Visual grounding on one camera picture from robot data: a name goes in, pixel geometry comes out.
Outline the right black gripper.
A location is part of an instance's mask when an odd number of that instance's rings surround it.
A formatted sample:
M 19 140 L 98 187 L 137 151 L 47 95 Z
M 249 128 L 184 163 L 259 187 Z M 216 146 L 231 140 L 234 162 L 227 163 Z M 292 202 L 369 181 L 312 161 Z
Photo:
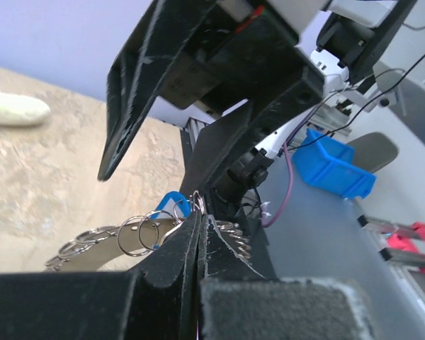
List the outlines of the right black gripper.
M 267 1 L 252 1 L 239 22 L 213 6 L 153 1 L 141 17 L 107 76 L 99 181 L 117 169 L 161 87 L 178 109 L 201 104 L 214 114 L 254 96 L 200 131 L 179 189 L 185 196 L 241 186 L 234 163 L 322 100 L 324 75 L 303 66 L 298 34 Z

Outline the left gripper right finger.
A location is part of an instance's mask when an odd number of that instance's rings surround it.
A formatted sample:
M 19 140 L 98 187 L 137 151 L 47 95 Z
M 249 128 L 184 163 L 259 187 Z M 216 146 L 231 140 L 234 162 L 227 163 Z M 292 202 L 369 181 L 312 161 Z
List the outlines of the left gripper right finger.
M 226 237 L 229 222 L 206 215 L 199 246 L 200 339 L 374 339 L 363 291 L 335 278 L 267 279 Z

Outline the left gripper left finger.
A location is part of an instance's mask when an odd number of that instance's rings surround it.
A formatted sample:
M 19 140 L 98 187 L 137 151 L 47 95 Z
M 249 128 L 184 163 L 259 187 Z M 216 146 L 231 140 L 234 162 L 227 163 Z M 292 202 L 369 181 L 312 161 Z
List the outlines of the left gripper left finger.
M 182 245 L 97 271 L 0 274 L 0 339 L 194 339 L 197 268 Z

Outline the metal disc with keyrings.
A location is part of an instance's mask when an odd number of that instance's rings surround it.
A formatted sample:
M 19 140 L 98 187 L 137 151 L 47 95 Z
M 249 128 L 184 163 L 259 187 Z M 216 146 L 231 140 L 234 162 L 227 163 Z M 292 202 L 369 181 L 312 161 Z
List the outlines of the metal disc with keyrings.
M 127 256 L 133 259 L 148 256 L 156 251 L 167 250 L 167 244 L 177 236 L 186 236 L 187 245 L 175 251 L 181 257 L 181 265 L 195 270 L 200 233 L 206 230 L 202 226 L 205 217 L 215 219 L 207 214 L 205 200 L 198 191 L 188 199 L 191 206 L 190 215 L 179 229 L 161 246 L 157 247 L 161 237 L 173 226 L 172 219 L 152 219 L 156 209 L 145 215 L 128 218 L 118 226 L 102 226 L 89 229 L 61 246 L 57 253 L 45 262 L 45 273 L 97 271 L 112 260 Z

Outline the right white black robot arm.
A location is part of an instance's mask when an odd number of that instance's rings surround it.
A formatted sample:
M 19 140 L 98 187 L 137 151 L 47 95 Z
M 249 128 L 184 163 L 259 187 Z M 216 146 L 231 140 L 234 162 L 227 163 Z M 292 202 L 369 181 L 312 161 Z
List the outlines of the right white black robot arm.
M 106 143 L 98 170 L 107 181 L 156 98 L 195 103 L 219 118 L 201 131 L 181 192 L 205 193 L 263 138 L 318 104 L 332 81 L 299 48 L 316 12 L 331 16 L 317 47 L 355 84 L 370 74 L 414 7 L 413 1 L 153 1 L 107 76 Z

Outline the blue plastic bin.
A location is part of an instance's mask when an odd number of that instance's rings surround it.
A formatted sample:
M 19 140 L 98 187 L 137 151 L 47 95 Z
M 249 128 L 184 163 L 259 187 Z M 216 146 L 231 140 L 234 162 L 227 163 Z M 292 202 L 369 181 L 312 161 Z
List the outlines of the blue plastic bin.
M 365 198 L 376 177 L 355 166 L 354 156 L 353 147 L 309 128 L 292 160 L 305 183 L 342 198 Z

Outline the white toy vegetable green leaves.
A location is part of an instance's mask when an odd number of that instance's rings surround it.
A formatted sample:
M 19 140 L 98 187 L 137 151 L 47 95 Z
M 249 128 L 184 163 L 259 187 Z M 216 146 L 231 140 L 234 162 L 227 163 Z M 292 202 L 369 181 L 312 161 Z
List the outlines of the white toy vegetable green leaves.
M 38 98 L 0 92 L 0 126 L 40 125 L 50 113 L 50 107 Z

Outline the red clamp tool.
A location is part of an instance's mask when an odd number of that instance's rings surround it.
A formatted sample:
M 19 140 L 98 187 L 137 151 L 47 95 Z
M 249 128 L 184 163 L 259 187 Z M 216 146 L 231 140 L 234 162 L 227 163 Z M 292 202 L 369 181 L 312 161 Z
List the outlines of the red clamp tool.
M 394 224 L 394 230 L 388 234 L 386 242 L 385 254 L 388 261 L 417 267 L 425 273 L 425 223 Z

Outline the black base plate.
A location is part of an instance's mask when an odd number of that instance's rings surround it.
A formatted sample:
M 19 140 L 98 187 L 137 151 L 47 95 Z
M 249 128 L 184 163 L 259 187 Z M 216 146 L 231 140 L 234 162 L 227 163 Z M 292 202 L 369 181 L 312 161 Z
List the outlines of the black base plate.
M 256 209 L 244 196 L 238 205 L 225 203 L 214 191 L 203 195 L 215 226 L 200 233 L 199 264 L 208 276 L 232 280 L 276 277 L 265 232 L 255 218 Z

